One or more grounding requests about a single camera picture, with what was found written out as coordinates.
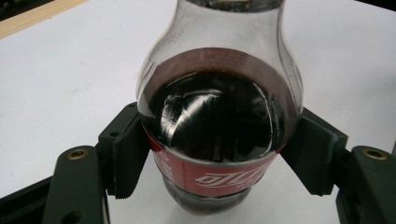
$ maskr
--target black plastic bracket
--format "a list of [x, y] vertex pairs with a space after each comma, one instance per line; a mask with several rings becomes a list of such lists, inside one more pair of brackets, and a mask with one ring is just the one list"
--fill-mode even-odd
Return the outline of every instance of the black plastic bracket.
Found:
[[61, 154], [42, 223], [109, 223], [106, 209], [96, 148], [74, 147]]
[[314, 195], [332, 193], [332, 158], [347, 136], [304, 108], [294, 136], [280, 153], [306, 189]]
[[392, 0], [356, 0], [365, 4], [370, 4], [376, 7], [386, 8], [392, 11], [396, 11], [396, 3]]
[[130, 197], [150, 149], [136, 103], [125, 106], [107, 125], [96, 148], [102, 158], [107, 193], [117, 199]]
[[396, 223], [396, 157], [374, 147], [354, 147], [343, 161], [344, 178], [334, 175], [335, 182], [344, 183], [336, 201], [341, 224]]
[[0, 223], [41, 223], [51, 177], [0, 199]]

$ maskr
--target bottle neck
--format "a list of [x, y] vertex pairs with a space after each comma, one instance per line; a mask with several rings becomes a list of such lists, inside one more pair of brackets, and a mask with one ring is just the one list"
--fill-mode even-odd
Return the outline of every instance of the bottle neck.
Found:
[[280, 7], [284, 0], [179, 0], [199, 7], [236, 13], [263, 12]]
[[178, 0], [173, 23], [163, 39], [163, 46], [169, 53], [166, 59], [191, 49], [216, 47], [240, 50], [271, 64], [278, 71], [283, 70], [278, 57], [283, 4], [257, 13], [235, 13], [200, 7], [197, 2]]

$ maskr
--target screw hole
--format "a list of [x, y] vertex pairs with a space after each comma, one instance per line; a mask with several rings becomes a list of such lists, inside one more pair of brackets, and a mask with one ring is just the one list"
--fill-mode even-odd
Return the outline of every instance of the screw hole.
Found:
[[110, 134], [110, 136], [112, 136], [112, 137], [117, 137], [117, 136], [119, 136], [120, 134], [119, 133], [111, 133]]
[[79, 211], [71, 212], [62, 218], [62, 224], [76, 224], [82, 219], [82, 214]]
[[388, 158], [388, 156], [385, 153], [383, 153], [381, 151], [372, 150], [372, 149], [366, 149], [363, 151], [363, 153], [372, 159], [376, 159], [376, 160], [380, 160], [380, 161], [384, 161]]
[[75, 161], [75, 160], [82, 159], [82, 158], [86, 157], [87, 155], [88, 155], [87, 149], [79, 148], [79, 149], [75, 149], [75, 150], [69, 152], [69, 154], [67, 154], [67, 159], [69, 159], [70, 161]]
[[71, 154], [72, 157], [80, 157], [80, 156], [82, 156], [82, 155], [84, 155], [84, 151], [82, 151], [82, 150], [74, 151], [74, 152], [72, 152], [72, 154]]

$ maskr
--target coca-cola bottle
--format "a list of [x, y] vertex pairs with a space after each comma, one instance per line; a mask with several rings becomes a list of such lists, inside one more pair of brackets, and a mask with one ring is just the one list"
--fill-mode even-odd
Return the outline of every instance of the coca-cola bottle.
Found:
[[241, 203], [292, 136], [302, 81], [282, 39], [283, 0], [178, 0], [137, 85], [172, 197], [211, 215]]

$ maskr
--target bottle bottom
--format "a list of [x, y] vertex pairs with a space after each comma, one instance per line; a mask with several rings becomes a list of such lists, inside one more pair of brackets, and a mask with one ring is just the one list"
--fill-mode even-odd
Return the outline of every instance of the bottle bottom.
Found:
[[174, 200], [187, 212], [196, 216], [210, 216], [225, 212], [246, 199], [250, 189], [222, 197], [204, 197], [189, 193], [163, 176], [163, 183]]

